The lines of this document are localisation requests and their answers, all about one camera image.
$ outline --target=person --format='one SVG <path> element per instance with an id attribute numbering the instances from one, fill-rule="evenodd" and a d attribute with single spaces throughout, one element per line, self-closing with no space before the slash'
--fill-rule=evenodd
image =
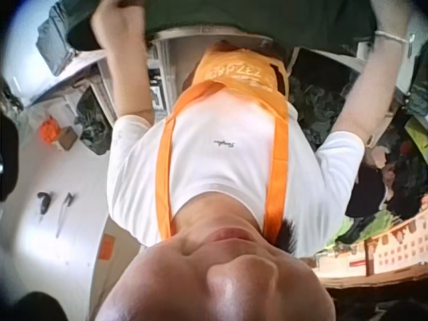
<path id="1" fill-rule="evenodd" d="M 148 247 L 98 320 L 333 320 L 334 305 L 298 257 L 342 222 L 364 143 L 384 118 L 405 50 L 409 6 L 372 0 L 374 50 L 314 154 L 287 102 L 283 63 L 218 43 L 172 114 L 155 125 L 144 9 L 103 0 L 92 18 L 115 111 L 110 215 Z"/>

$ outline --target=gray cloth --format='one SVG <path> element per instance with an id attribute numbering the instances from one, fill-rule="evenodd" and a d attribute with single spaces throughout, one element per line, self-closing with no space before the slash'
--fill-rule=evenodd
<path id="1" fill-rule="evenodd" d="M 38 28 L 36 46 L 54 76 L 58 76 L 76 55 L 66 41 L 64 6 L 57 2 L 49 11 L 49 17 Z"/>
<path id="2" fill-rule="evenodd" d="M 112 144 L 112 127 L 98 104 L 91 88 L 80 98 L 75 124 L 83 126 L 80 140 L 97 155 L 105 154 Z"/>

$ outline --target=orange apron strap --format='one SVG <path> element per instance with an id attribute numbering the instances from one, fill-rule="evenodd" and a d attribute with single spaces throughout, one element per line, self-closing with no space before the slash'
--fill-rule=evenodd
<path id="1" fill-rule="evenodd" d="M 171 203 L 169 198 L 169 167 L 171 165 L 171 144 L 175 126 L 175 117 L 165 122 L 160 138 L 158 159 L 156 164 L 156 216 L 162 240 L 171 237 Z"/>
<path id="2" fill-rule="evenodd" d="M 275 244 L 282 226 L 288 173 L 288 119 L 275 119 L 274 148 L 263 225 L 263 236 L 271 244 Z"/>
<path id="3" fill-rule="evenodd" d="M 155 181 L 155 201 L 156 218 L 158 229 L 162 240 L 172 236 L 171 231 L 171 201 L 169 197 L 169 171 L 171 166 L 171 153 L 173 143 L 173 131 L 175 118 L 183 111 L 190 102 L 193 102 L 205 95 L 212 95 L 225 85 L 207 80 L 196 84 L 186 90 L 177 101 L 173 113 L 165 120 L 165 126 L 159 142 L 158 158 L 156 161 L 156 181 Z"/>

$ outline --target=orange label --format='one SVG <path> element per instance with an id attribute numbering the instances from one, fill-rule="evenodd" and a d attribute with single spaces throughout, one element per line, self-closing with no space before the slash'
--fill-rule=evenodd
<path id="1" fill-rule="evenodd" d="M 104 261 L 108 261 L 109 259 L 112 258 L 115 241 L 116 241 L 116 238 L 114 236 L 104 234 L 102 238 L 98 259 L 103 259 Z"/>

